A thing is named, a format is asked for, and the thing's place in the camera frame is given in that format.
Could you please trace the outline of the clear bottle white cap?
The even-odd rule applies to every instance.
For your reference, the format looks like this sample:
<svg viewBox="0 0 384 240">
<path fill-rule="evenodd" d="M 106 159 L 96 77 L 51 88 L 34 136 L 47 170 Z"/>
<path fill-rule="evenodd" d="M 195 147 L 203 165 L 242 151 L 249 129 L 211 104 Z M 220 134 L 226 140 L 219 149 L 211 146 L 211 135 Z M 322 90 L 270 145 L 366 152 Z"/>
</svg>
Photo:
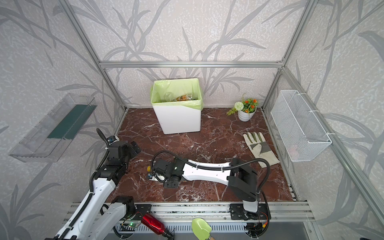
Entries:
<svg viewBox="0 0 384 240">
<path fill-rule="evenodd" d="M 165 102 L 176 102 L 177 98 L 174 96 L 172 92 L 167 92 L 164 95 Z"/>
</svg>

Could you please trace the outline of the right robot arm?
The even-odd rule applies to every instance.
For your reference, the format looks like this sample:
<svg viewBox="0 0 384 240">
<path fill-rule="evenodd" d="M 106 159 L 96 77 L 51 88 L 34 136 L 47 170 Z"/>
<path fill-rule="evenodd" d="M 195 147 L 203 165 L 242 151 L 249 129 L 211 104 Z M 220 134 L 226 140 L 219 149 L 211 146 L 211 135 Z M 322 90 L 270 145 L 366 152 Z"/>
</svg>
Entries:
<svg viewBox="0 0 384 240">
<path fill-rule="evenodd" d="M 264 163 L 266 175 L 258 182 L 258 174 L 251 167 L 252 163 Z M 156 153 L 151 160 L 151 174 L 166 189 L 174 189 L 180 182 L 206 181 L 227 186 L 238 199 L 243 201 L 243 209 L 238 214 L 242 220 L 256 220 L 261 211 L 261 197 L 266 196 L 262 187 L 271 173 L 267 160 L 256 158 L 251 161 L 232 159 L 231 162 L 210 164 L 184 159 L 167 150 Z"/>
</svg>

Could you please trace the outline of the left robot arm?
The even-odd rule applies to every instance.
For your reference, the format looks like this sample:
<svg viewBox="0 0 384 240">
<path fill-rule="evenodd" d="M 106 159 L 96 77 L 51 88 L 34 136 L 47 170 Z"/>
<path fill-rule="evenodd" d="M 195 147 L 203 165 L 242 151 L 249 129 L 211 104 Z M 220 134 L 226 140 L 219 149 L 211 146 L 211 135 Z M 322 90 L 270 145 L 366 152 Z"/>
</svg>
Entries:
<svg viewBox="0 0 384 240">
<path fill-rule="evenodd" d="M 106 153 L 89 180 L 89 191 L 74 214 L 53 237 L 55 240 L 103 240 L 119 220 L 135 212 L 133 197 L 121 196 L 113 200 L 107 211 L 95 220 L 109 195 L 128 170 L 130 160 L 142 150 L 136 142 L 121 141 L 117 136 L 105 137 L 96 129 L 106 144 Z"/>
</svg>

